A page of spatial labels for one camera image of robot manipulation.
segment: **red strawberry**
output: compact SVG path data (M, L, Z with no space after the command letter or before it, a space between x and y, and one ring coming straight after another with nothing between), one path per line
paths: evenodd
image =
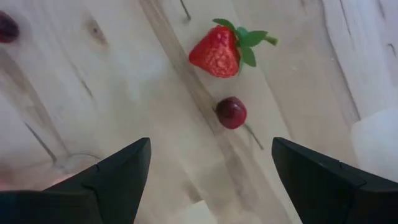
M243 63L256 66L256 58L251 47L265 40L272 45L278 39L268 36L268 32L247 31L243 27L235 29L226 19L213 19L219 24L195 46L189 54L189 61L218 78L229 78L239 73Z
M215 77L232 77L238 73L241 59L236 43L233 31L216 26L191 51L189 61Z

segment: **light wooden surface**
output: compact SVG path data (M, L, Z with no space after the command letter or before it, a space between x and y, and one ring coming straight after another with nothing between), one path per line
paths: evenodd
M0 2L21 28L0 46L2 189L51 169L45 148L104 158L148 136L137 223L300 223L273 137L363 164L352 125L398 103L393 0L184 2L191 21L179 0ZM257 68L213 78L187 54L216 17L281 43L256 47ZM232 95L266 150L218 123L212 108Z

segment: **white object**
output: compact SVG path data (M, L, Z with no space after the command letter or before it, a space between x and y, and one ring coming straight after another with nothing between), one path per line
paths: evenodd
M398 182L398 108L354 124L351 140L361 169Z
M178 224L217 224L216 218L210 212L204 200L190 205L187 209L179 212L169 223Z

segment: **red fruit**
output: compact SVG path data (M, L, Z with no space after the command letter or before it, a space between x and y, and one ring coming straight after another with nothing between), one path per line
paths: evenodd
M235 96L221 100L216 107L220 123L228 129L236 129L244 124L248 112L242 101Z
M189 61L215 77L232 77L238 73L241 59L236 42L233 31L216 26L191 51Z
M5 12L0 11L0 43L10 43L19 36L17 23Z

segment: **wood knot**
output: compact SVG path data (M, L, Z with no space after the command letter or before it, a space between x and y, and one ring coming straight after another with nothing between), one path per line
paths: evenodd
M100 26L98 25L97 21L94 19L90 19L86 23L86 29L88 33L101 45L108 45L108 41L106 40L105 35L103 34Z

